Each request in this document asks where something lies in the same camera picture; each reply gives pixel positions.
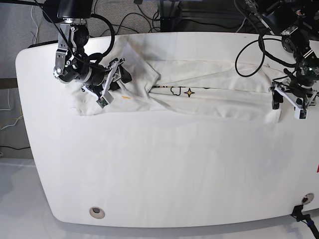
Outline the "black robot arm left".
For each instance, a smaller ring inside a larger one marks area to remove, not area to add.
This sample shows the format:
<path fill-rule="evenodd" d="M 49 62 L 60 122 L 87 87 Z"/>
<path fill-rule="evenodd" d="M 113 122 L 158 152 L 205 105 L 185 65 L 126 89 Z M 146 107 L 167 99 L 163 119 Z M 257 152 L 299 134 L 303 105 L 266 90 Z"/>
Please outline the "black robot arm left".
<path fill-rule="evenodd" d="M 318 92 L 313 85 L 319 80 L 319 58 L 310 46 L 309 37 L 319 36 L 319 2 L 317 0 L 240 0 L 236 8 L 250 21 L 250 15 L 259 19 L 265 30 L 257 29 L 257 43 L 262 57 L 283 65 L 284 76 L 272 80 L 272 108 L 277 110 L 284 99 L 294 106 L 298 118 L 304 119 L 310 106 L 315 106 Z M 285 51 L 291 53 L 295 63 L 285 62 L 266 50 L 266 34 L 281 37 Z"/>

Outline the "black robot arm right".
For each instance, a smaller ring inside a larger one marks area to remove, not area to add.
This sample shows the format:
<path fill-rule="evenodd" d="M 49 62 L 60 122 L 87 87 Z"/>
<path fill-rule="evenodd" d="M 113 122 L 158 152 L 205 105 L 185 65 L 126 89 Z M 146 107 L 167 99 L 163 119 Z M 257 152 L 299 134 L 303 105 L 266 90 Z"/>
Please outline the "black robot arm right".
<path fill-rule="evenodd" d="M 54 76 L 62 83 L 81 83 L 83 91 L 92 94 L 98 103 L 106 106 L 113 100 L 110 92 L 118 90 L 120 83 L 131 82 L 132 77 L 122 66 L 125 61 L 123 58 L 113 59 L 107 67 L 100 64 L 114 47 L 115 31 L 106 18 L 91 12 L 92 5 L 91 0 L 60 1 L 57 17 L 63 22 L 57 28 L 59 35 Z M 85 20 L 91 17 L 107 24 L 111 42 L 105 52 L 87 55 L 84 47 L 89 40 L 89 30 Z"/>

